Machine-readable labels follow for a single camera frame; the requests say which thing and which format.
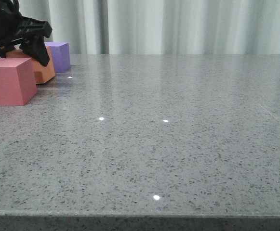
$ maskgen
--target pink cube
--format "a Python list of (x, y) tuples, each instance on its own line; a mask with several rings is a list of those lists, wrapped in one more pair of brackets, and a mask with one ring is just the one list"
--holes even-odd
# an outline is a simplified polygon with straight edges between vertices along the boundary
[(63, 73), (70, 69), (70, 51), (67, 42), (46, 42), (45, 45), (51, 48), (55, 72)]
[(0, 106), (24, 106), (36, 93), (30, 58), (0, 59)]

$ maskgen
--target granite surface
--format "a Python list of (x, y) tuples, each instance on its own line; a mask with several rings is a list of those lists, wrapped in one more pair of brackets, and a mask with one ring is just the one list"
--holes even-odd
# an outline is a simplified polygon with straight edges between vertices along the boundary
[(38, 90), (0, 107), (0, 216), (280, 218), (280, 55), (72, 55)]

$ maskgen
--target curtain fold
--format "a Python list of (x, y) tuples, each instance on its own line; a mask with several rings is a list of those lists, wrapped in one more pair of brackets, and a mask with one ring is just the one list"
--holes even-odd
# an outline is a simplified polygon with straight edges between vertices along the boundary
[(280, 54), (280, 0), (19, 0), (88, 54)]

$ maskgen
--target cube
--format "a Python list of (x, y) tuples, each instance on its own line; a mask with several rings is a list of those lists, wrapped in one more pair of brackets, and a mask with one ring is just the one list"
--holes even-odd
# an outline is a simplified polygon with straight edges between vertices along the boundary
[(55, 76), (51, 48), (47, 47), (47, 51), (50, 57), (50, 61), (47, 66), (42, 66), (36, 59), (30, 57), (27, 54), (24, 54), (20, 49), (6, 53), (6, 56), (7, 58), (31, 58), (33, 61), (33, 70), (35, 74), (36, 84), (44, 84)]
[(55, 72), (66, 72), (71, 67), (69, 43), (46, 42), (45, 45), (51, 48)]
[(31, 59), (0, 59), (0, 106), (24, 106), (36, 93)]

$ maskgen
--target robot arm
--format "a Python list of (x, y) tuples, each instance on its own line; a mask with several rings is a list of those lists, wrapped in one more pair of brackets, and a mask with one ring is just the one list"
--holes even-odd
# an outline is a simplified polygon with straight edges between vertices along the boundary
[(18, 0), (0, 0), (0, 57), (20, 44), (25, 54), (47, 66), (50, 57), (44, 45), (44, 37), (51, 35), (52, 28), (47, 21), (23, 17), (19, 12)]

